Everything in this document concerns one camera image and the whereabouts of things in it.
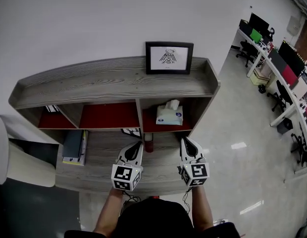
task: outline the black office chair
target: black office chair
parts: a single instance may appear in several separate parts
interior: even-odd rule
[[[280,83],[279,80],[277,80],[277,87],[280,95],[278,95],[278,93],[274,94],[267,93],[267,96],[268,97],[271,96],[273,99],[277,101],[276,105],[271,109],[273,112],[277,106],[280,106],[281,111],[284,112],[284,109],[286,108],[286,103],[288,102],[290,105],[292,105],[292,100],[286,88]]]
[[[297,141],[297,147],[293,150],[291,150],[291,153],[298,151],[300,159],[297,160],[297,163],[300,164],[303,167],[304,163],[307,163],[307,143],[304,138],[304,135],[302,134],[301,136],[296,136],[294,133],[291,134],[291,137],[295,137]]]
[[[247,61],[245,67],[248,67],[249,61],[254,63],[254,58],[258,56],[258,51],[252,44],[248,43],[247,41],[241,42],[241,45],[243,48],[240,54],[237,54],[236,57],[246,58]]]

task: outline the wooden shelving unit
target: wooden shelving unit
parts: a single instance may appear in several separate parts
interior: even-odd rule
[[[143,158],[146,172],[137,191],[163,195],[186,189],[173,169],[179,162],[177,138],[194,131],[219,87],[205,58],[193,57],[189,75],[147,75],[145,57],[128,57],[69,65],[20,79],[9,103],[60,144],[56,186],[77,191],[108,191],[111,165],[119,151],[138,140],[121,128],[154,133],[154,152]],[[157,106],[172,99],[183,106],[183,125],[157,125]],[[46,105],[56,105],[61,113],[47,114]],[[83,167],[62,163],[62,143],[70,129],[90,132]]]

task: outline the framed drawing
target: framed drawing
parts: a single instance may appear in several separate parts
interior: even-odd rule
[[[193,43],[146,42],[147,74],[190,74]]]
[[[121,129],[121,130],[124,134],[130,135],[130,136],[133,136],[133,137],[137,137],[137,138],[140,138],[140,139],[142,138],[142,134],[141,134],[139,128],[125,128],[125,129]]]

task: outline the black picture frame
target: black picture frame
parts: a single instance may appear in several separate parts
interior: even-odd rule
[[[146,73],[147,74],[190,74],[193,43],[188,42],[146,42]],[[188,48],[187,65],[185,70],[174,69],[151,69],[151,47],[180,47]]]
[[[135,134],[133,134],[133,133],[127,133],[127,132],[125,132],[124,130],[128,130],[128,129],[137,129],[138,131],[139,131],[139,135],[140,136],[137,136],[137,135],[135,135]],[[142,132],[141,132],[141,130],[140,130],[140,128],[123,128],[123,129],[121,129],[121,131],[122,131],[122,133],[124,133],[124,134],[126,134],[126,135],[130,135],[130,136],[132,136],[132,137],[136,137],[136,138],[139,138],[139,139],[142,139]]]

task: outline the person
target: person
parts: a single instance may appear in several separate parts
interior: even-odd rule
[[[65,238],[203,237],[239,238],[233,223],[213,226],[203,186],[192,187],[192,220],[182,205],[148,198],[127,207],[122,214],[123,191],[112,188],[91,232],[67,231]]]

